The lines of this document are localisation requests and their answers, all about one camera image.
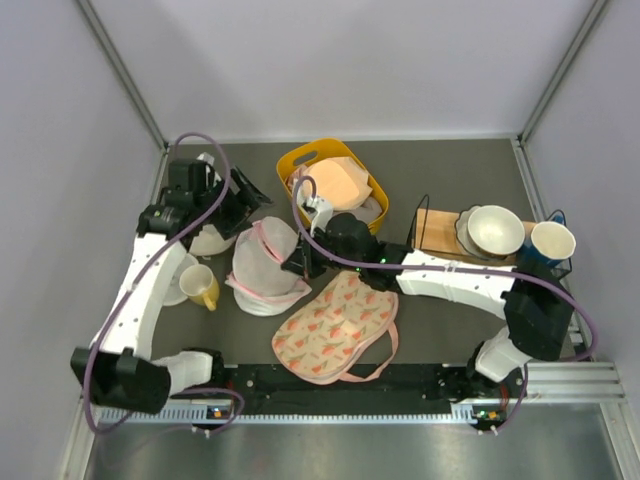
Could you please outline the white pink-trimmed mesh laundry bag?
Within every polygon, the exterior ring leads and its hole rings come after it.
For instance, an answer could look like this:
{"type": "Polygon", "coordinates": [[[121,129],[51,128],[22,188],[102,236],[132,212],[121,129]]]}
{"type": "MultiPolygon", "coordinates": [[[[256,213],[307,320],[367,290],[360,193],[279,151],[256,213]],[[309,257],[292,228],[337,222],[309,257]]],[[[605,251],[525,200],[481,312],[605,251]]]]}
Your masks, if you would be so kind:
{"type": "Polygon", "coordinates": [[[226,284],[254,297],[293,293],[301,280],[282,264],[294,252],[298,235],[283,220],[264,217],[238,235],[226,284]]]}

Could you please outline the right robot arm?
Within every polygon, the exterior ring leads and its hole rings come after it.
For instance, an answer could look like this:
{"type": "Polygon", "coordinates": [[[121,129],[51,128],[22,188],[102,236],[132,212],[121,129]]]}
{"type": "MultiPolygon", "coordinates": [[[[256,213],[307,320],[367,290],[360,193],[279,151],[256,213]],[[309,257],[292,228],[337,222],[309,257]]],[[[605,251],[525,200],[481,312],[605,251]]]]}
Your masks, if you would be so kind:
{"type": "Polygon", "coordinates": [[[307,278],[327,269],[352,270],[378,291],[440,298],[504,320],[505,327],[476,349],[466,372],[469,388],[481,396],[492,394],[531,360],[559,360],[574,312],[568,292],[539,261],[488,267],[447,260],[380,241],[347,213],[324,228],[301,230],[282,268],[307,278]]]}

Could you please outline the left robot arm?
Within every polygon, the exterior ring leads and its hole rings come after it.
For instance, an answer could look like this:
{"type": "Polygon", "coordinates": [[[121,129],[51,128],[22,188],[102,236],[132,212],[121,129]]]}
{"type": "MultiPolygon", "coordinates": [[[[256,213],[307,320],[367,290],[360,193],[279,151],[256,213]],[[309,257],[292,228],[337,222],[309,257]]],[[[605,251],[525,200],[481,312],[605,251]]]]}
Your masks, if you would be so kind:
{"type": "Polygon", "coordinates": [[[132,258],[109,317],[92,344],[71,356],[90,404],[157,414],[171,396],[191,387],[209,397],[224,390],[219,353],[189,349],[153,361],[154,331],[171,280],[202,227],[213,225],[229,239],[271,202],[238,168],[218,174],[207,155],[170,163],[158,203],[139,216],[132,258]]]}

